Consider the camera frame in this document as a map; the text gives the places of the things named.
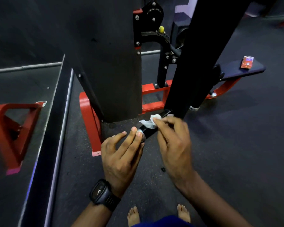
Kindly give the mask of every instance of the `white tissue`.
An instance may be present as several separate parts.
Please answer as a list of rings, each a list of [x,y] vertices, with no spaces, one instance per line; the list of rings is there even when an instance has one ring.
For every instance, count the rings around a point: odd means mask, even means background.
[[[142,123],[144,126],[150,129],[155,129],[157,125],[154,123],[153,118],[162,119],[159,114],[151,115],[151,119],[149,121],[140,120],[139,122]]]

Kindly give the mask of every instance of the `black wristwatch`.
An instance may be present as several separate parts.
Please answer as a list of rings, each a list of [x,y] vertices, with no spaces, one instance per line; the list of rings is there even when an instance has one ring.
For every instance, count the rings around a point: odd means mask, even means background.
[[[95,205],[105,205],[111,212],[115,210],[120,198],[111,192],[111,186],[105,179],[100,179],[89,193],[89,198]]]

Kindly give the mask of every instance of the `hand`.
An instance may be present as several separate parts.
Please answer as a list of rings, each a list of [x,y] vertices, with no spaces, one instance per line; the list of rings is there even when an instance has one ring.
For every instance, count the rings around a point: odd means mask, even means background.
[[[135,175],[142,156],[144,143],[141,144],[142,133],[133,127],[116,150],[116,144],[126,136],[126,132],[107,138],[101,145],[102,164],[105,179],[110,183],[114,195],[122,198]]]
[[[158,142],[166,170],[180,189],[194,176],[191,159],[191,141],[187,123],[176,117],[154,119],[158,126]]]

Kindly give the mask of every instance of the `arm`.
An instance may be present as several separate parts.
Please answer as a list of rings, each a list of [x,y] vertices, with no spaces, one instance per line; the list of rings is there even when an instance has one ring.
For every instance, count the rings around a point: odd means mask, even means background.
[[[159,128],[158,142],[166,170],[179,191],[215,225],[223,227],[251,227],[225,202],[192,167],[191,141],[188,126],[179,118],[154,119]]]
[[[116,150],[116,144],[125,136],[124,131],[107,138],[101,145],[105,179],[111,185],[111,192],[119,198],[122,198],[133,180],[144,147],[144,143],[141,144],[142,133],[137,133],[137,128],[133,127],[128,137]],[[72,227],[104,227],[111,214],[112,212],[106,206],[94,205],[90,202]]]

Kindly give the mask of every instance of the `orange packet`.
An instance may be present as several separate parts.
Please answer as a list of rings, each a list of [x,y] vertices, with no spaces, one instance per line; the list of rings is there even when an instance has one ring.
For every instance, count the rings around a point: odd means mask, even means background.
[[[250,69],[253,66],[254,57],[244,57],[241,68],[248,68]]]

